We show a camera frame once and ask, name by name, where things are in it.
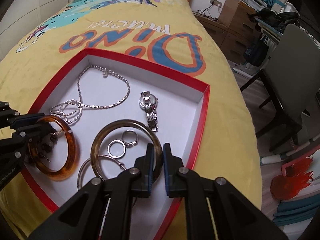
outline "power outlet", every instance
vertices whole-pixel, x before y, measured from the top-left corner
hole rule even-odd
[[[222,2],[219,2],[217,0],[210,0],[210,3],[215,5],[215,6],[218,6],[219,8],[222,7]]]

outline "yellow blanket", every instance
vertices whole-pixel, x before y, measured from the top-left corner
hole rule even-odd
[[[203,177],[227,178],[261,207],[251,116],[226,58],[194,18],[187,0],[74,0],[0,62],[0,100],[27,113],[49,80],[84,47],[141,57],[210,84],[194,169]],[[9,130],[1,130],[0,138],[10,136]],[[21,174],[0,192],[0,209],[21,239],[50,215]],[[186,239],[183,213],[182,204],[164,239]]]

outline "wooden dresser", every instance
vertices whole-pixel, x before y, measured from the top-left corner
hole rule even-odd
[[[251,44],[253,37],[259,36],[255,23],[250,22],[248,15],[256,11],[239,0],[226,0],[219,20],[195,14],[209,35],[217,43],[228,60],[237,64],[244,63],[242,56]]]

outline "silver beaded necklace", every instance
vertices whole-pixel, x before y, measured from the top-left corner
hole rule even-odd
[[[114,77],[120,79],[121,81],[125,82],[126,85],[127,85],[127,88],[128,88],[127,94],[120,101],[118,101],[118,102],[116,102],[114,104],[111,104],[111,105],[107,105],[107,106],[96,106],[96,105],[86,105],[86,104],[84,104],[83,100],[82,100],[82,94],[81,94],[81,91],[80,91],[80,78],[82,77],[82,75],[89,68],[94,68],[94,69],[102,71],[102,74],[103,74],[104,78],[108,77],[108,75],[111,75],[111,76],[114,76]],[[71,124],[71,123],[77,121],[80,118],[80,116],[82,115],[82,109],[84,107],[92,108],[92,109],[108,109],[108,108],[112,108],[112,107],[118,106],[119,104],[123,103],[128,98],[128,96],[130,94],[129,82],[123,76],[119,75],[118,73],[116,73],[116,72],[114,72],[114,71],[112,71],[112,70],[110,70],[108,68],[99,67],[99,66],[95,66],[95,65],[89,65],[88,67],[86,67],[80,73],[80,75],[78,76],[78,80],[77,80],[77,86],[78,86],[79,100],[70,99],[70,100],[68,100],[66,102],[63,102],[63,103],[60,103],[60,104],[58,104],[56,106],[51,107],[50,108],[50,112],[49,112],[50,115],[58,116],[58,117],[64,119],[68,124]],[[65,110],[65,108],[68,105],[77,106],[77,108],[74,111],[72,111],[71,113],[65,114],[63,111]],[[70,116],[74,116],[74,117],[71,120],[69,120],[68,118]]]

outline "silver wristwatch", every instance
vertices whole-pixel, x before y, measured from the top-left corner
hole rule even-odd
[[[148,126],[153,132],[158,131],[158,119],[156,112],[157,104],[158,98],[150,94],[149,91],[144,91],[141,93],[139,105],[141,109],[143,109],[146,112]]]

